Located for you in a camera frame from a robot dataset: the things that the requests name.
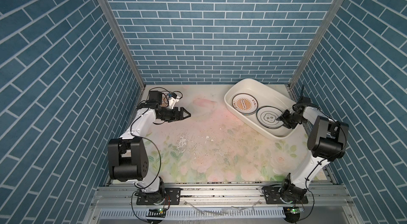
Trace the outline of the white plate grey emblem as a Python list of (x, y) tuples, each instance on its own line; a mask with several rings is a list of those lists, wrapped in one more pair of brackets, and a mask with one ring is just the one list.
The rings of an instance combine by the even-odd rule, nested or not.
[(263, 106), (256, 112), (256, 118), (259, 123), (268, 129), (278, 129), (283, 126), (283, 121), (280, 120), (283, 112), (272, 106)]

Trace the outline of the orange sunburst plate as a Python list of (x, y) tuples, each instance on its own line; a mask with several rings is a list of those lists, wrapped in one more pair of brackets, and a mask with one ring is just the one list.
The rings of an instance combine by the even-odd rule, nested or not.
[(232, 98), (232, 106), (242, 115), (252, 115), (259, 107), (256, 98), (245, 93), (235, 95)]
[(164, 108), (169, 107), (169, 95), (170, 95), (170, 93), (167, 92), (167, 91), (162, 92), (162, 104), (161, 104), (161, 106), (164, 107)]

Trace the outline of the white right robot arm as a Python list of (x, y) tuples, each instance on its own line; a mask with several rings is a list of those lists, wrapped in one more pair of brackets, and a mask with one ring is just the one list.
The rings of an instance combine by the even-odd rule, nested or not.
[(314, 104), (295, 104), (278, 118), (283, 126), (293, 129), (299, 124), (311, 124), (308, 153), (286, 180), (289, 189), (304, 192), (316, 174), (326, 165), (344, 156), (348, 144), (349, 125), (325, 114)]

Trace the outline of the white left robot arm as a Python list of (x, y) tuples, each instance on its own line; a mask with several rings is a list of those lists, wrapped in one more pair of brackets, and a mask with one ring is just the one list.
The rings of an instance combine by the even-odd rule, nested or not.
[(134, 182), (143, 193), (163, 193), (163, 182), (149, 168), (144, 140), (153, 123), (182, 121), (191, 113), (183, 107), (164, 108), (159, 101), (143, 101), (137, 106), (135, 119), (118, 138), (108, 143), (109, 176), (120, 182)]

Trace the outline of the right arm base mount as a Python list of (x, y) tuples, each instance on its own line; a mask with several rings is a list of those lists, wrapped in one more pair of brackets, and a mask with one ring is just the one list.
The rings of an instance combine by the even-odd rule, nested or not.
[(273, 184), (263, 186), (261, 189), (266, 204), (307, 204), (306, 189), (301, 189), (291, 182), (290, 174), (286, 176), (281, 185)]

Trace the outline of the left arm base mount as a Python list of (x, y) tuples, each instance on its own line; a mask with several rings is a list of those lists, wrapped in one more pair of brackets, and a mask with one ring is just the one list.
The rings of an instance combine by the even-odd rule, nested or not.
[(160, 205), (166, 200), (166, 204), (179, 205), (181, 189), (180, 188), (166, 188), (163, 179), (159, 178), (155, 182), (158, 183), (158, 190), (155, 192), (144, 192), (141, 190), (137, 196), (136, 204), (138, 206), (152, 206)]

